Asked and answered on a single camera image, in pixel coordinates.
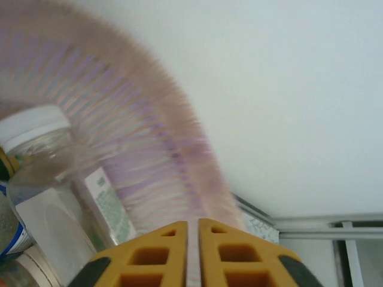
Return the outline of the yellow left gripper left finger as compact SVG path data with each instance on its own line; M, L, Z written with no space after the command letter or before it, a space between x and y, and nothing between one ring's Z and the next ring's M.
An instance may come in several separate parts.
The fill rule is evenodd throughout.
M95 255L69 286L186 286L188 225L178 221Z

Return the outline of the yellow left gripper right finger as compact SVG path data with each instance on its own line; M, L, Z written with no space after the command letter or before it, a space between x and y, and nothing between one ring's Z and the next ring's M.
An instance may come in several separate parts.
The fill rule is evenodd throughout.
M213 219L198 220L202 286L323 284L292 250Z

